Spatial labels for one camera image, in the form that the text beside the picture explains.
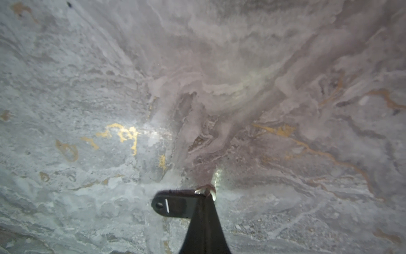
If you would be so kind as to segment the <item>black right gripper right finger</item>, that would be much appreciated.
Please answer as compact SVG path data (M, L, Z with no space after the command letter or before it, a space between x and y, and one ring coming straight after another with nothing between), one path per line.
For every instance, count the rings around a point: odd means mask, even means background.
M206 197L203 205L204 253L231 254L222 230L213 198L211 196Z

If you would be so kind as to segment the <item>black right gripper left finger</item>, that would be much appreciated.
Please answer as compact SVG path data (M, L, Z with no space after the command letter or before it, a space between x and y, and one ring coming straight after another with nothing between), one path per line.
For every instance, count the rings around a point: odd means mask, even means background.
M205 253L205 228L203 225L203 205L205 198L199 196L194 208L185 241L180 254L204 254Z

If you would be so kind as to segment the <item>black key tag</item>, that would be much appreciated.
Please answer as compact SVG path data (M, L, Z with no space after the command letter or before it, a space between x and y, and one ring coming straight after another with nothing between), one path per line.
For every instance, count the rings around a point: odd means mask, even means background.
M197 189L162 190L152 199L151 207L163 217L191 219L201 196L211 196L215 202L215 187L205 185Z

